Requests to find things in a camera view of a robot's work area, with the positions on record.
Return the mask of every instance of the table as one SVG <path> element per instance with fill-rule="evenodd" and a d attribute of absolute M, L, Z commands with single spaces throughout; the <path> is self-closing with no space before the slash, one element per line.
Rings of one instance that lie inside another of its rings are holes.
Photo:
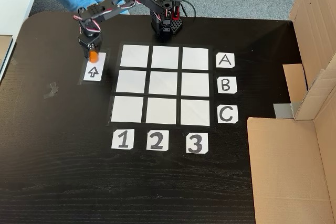
<path fill-rule="evenodd" d="M 79 83 L 85 62 L 71 13 L 40 13 L 23 24 L 0 86 L 1 223 L 255 223 L 246 120 L 275 117 L 289 103 L 282 64 L 300 63 L 293 24 L 277 20 L 183 18 L 167 44 L 234 52 L 239 121 L 209 129 L 209 152 L 187 154 L 186 129 L 170 129 L 167 152 L 111 149 L 108 126 L 121 43 L 158 43 L 150 16 L 118 15 L 101 25 L 110 59 L 104 85 Z M 58 93 L 45 99 L 50 84 Z"/>
<path fill-rule="evenodd" d="M 8 56 L 11 55 L 17 35 L 22 23 L 28 18 L 30 9 L 34 0 L 0 0 L 2 10 L 0 12 L 0 35 L 11 35 L 13 37 L 12 45 L 9 49 Z M 0 82 L 4 70 L 8 64 L 9 57 L 0 63 Z"/>

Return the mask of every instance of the cardboard flap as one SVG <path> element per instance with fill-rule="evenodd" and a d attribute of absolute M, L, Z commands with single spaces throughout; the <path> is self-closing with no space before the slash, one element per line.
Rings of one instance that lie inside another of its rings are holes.
<path fill-rule="evenodd" d="M 306 95 L 307 86 L 302 64 L 282 65 L 285 72 L 290 102 L 301 102 Z"/>
<path fill-rule="evenodd" d="M 247 121 L 256 224 L 334 224 L 313 121 Z"/>
<path fill-rule="evenodd" d="M 314 120 L 332 210 L 336 217 L 336 87 Z"/>
<path fill-rule="evenodd" d="M 336 56 L 331 59 L 325 70 L 321 70 L 313 82 L 295 116 L 295 120 L 313 120 L 335 85 Z"/>
<path fill-rule="evenodd" d="M 335 0 L 296 0 L 293 20 L 308 86 L 336 52 Z"/>

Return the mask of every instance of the label card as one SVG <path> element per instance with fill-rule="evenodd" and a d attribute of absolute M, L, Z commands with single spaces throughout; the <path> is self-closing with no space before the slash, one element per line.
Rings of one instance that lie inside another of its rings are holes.
<path fill-rule="evenodd" d="M 233 68 L 235 66 L 235 54 L 229 52 L 219 52 L 216 55 L 216 67 Z"/>
<path fill-rule="evenodd" d="M 187 135 L 187 153 L 205 154 L 208 150 L 208 133 L 189 133 Z"/>
<path fill-rule="evenodd" d="M 147 135 L 147 150 L 165 152 L 169 145 L 169 131 L 150 131 Z"/>
<path fill-rule="evenodd" d="M 219 123 L 238 122 L 238 107 L 236 105 L 219 105 L 217 107 Z"/>
<path fill-rule="evenodd" d="M 217 87 L 218 87 L 218 93 L 235 94 L 237 92 L 237 78 L 218 77 Z"/>
<path fill-rule="evenodd" d="M 116 130 L 113 133 L 112 149 L 130 150 L 134 145 L 134 130 Z"/>
<path fill-rule="evenodd" d="M 105 59 L 106 53 L 100 52 L 98 54 L 98 61 L 96 63 L 88 61 L 86 64 L 83 81 L 101 81 Z"/>

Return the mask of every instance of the number 1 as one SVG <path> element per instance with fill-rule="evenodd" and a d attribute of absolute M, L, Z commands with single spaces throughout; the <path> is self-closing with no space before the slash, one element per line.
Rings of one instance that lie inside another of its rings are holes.
<path fill-rule="evenodd" d="M 127 131 L 124 131 L 121 133 L 118 137 L 124 137 L 122 140 L 122 145 L 119 145 L 119 148 L 128 148 L 128 145 L 126 145 L 126 139 L 127 139 Z"/>

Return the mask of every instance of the wires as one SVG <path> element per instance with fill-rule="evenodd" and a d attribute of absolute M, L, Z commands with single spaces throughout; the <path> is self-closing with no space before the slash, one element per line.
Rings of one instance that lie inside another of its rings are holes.
<path fill-rule="evenodd" d="M 81 17 L 78 17 L 78 16 L 76 16 L 76 15 L 73 15 L 73 18 L 74 18 L 75 20 L 83 20 Z"/>
<path fill-rule="evenodd" d="M 154 13 L 154 15 L 158 18 L 158 20 L 161 21 L 160 16 L 159 16 L 158 14 L 156 14 L 155 12 L 153 12 L 153 13 Z"/>
<path fill-rule="evenodd" d="M 75 20 L 77 20 L 77 21 L 83 21 L 83 19 L 81 18 L 81 17 L 78 17 L 78 16 L 76 16 L 76 15 L 73 15 L 73 18 L 75 19 Z M 94 20 L 94 19 L 92 19 L 92 22 L 94 23 L 94 25 L 97 27 L 97 29 L 91 29 L 91 28 L 88 28 L 88 27 L 85 27 L 85 29 L 87 30 L 87 31 L 91 31 L 91 32 L 93 32 L 93 33 L 99 33 L 100 31 L 101 31 L 101 29 L 100 29 L 100 26 L 98 25 L 98 23 Z M 80 25 L 79 25 L 79 32 L 80 32 L 80 34 L 82 34 L 82 29 L 81 29 L 81 27 L 80 27 Z"/>
<path fill-rule="evenodd" d="M 133 0 L 133 4 L 130 5 L 130 6 L 120 6 L 121 9 L 129 9 L 129 8 L 132 8 L 134 7 L 136 4 L 137 4 L 137 1 L 136 0 Z"/>
<path fill-rule="evenodd" d="M 184 2 L 186 2 L 186 3 L 188 3 L 188 4 L 191 5 L 191 7 L 194 9 L 194 17 L 196 17 L 196 9 L 195 9 L 195 7 L 189 1 L 187 1 L 187 0 L 182 0 L 182 1 L 184 1 Z M 187 11 L 185 10 L 184 5 L 182 3 L 181 3 L 181 7 L 182 7 L 182 11 L 183 11 L 184 15 L 186 17 L 188 17 Z"/>
<path fill-rule="evenodd" d="M 194 10 L 194 18 L 196 18 L 196 9 L 195 9 L 195 7 L 193 6 L 193 4 L 192 3 L 190 3 L 189 1 L 187 1 L 187 0 L 182 0 L 183 2 L 186 2 L 187 4 L 189 4 L 192 8 L 193 8 L 193 10 Z"/>

